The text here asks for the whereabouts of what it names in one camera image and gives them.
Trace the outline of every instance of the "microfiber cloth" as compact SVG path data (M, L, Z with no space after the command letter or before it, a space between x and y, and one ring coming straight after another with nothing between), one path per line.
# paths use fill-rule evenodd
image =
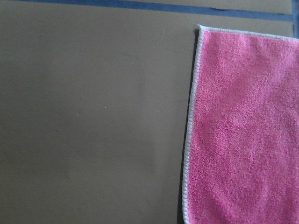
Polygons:
M186 224L299 224L299 41L200 26Z

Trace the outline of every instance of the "blue painter's tape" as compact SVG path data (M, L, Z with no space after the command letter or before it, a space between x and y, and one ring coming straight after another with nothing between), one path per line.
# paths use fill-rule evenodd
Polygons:
M130 8L130 9L154 10L154 11L163 11L163 12L205 14L205 15L230 16L230 17L250 18L250 19L293 22L293 17L290 14L253 12L253 11L235 10L235 9L219 10L216 8L209 8L209 7L184 6L184 5L162 4L162 3L153 3L153 2L127 1L127 0L20 0L20 1L62 3L62 4L74 4L74 5L115 7L115 8Z
M299 0L292 0L294 36L299 38Z

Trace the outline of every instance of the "blue tape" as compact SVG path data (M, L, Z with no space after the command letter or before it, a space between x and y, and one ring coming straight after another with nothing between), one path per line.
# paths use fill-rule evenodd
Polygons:
M299 38L299 0L292 0L294 36Z
M230 17L250 18L250 19L293 22L293 17L291 14L253 12L253 11L235 10L235 9L222 10L222 9L209 8L209 7L183 6L183 5L162 4L162 3L153 3L153 2L138 2L138 1L127 1L127 0L20 0L20 1L62 3L62 4L74 4L74 5L115 7L115 8L130 8L130 9L154 10L154 11L163 11L163 12L205 14L205 15L230 16Z

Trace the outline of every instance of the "towel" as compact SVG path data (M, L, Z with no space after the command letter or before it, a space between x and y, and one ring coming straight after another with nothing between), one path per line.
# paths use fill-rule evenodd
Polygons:
M185 224L299 223L299 41L200 26Z

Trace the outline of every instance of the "white stitched edge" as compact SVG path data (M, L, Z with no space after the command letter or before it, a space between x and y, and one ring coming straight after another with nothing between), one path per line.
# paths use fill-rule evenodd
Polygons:
M196 53L195 53L193 80L192 80L192 87L191 87L190 101L189 101L189 113L188 113L188 123L187 123L187 131L186 131L186 140L185 140L183 181L182 181L182 205L183 205L183 218L184 218L185 224L190 224L189 210L188 210L189 160L190 160L190 152L191 152L194 107L195 107L198 78L199 78L200 56L201 56L201 50L203 47L203 41L204 41L203 37L204 37L205 30L262 36L262 37L268 37L268 38L273 38L273 39L299 41L299 39L296 39L296 38L291 38L291 37L286 37L286 36L278 36L278 35L272 35L272 34L260 34L260 33L249 32L249 31L205 27L202 25L198 25L198 28L199 28L199 36L198 36L198 40L197 40L198 42L197 42L197 48L196 48Z

